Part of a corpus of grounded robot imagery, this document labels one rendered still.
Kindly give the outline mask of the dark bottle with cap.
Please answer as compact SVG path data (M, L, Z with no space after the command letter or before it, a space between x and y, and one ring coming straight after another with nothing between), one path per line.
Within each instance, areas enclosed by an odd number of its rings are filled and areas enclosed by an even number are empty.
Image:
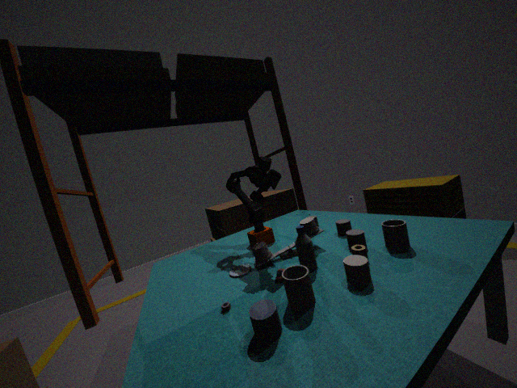
M312 239L305 234L304 226L296 227L296 232L298 236L295 244L300 264L306 266L309 272L312 272L317 269Z

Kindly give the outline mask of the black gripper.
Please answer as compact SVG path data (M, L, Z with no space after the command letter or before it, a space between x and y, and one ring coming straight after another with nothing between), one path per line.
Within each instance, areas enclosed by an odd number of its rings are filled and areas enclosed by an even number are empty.
M258 191L253 191L251 194L250 194L250 199L251 200L254 200L258 203L263 203L263 195L261 194L263 191L267 191L269 189L269 187L271 186L272 189L275 190L278 182L280 181L281 179L281 174L277 171L275 171L274 169L270 169L269 172L267 173L267 175L263 175L263 177L265 179L262 179L259 183L258 183L258 186L259 189Z

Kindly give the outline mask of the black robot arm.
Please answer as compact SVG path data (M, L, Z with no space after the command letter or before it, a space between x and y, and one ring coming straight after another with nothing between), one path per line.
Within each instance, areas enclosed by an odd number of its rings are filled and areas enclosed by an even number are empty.
M262 219L264 218L263 208L259 204L254 204L250 198L241 190L240 177L247 176L251 183L258 186L262 179L265 179L263 175L267 175L267 172L271 167L271 158L259 157L259 163L256 166L247 167L244 171L233 172L226 183L226 188L236 194L240 201L248 208L249 211L249 222L254 223L255 232L265 230ZM237 180L234 180L237 179Z

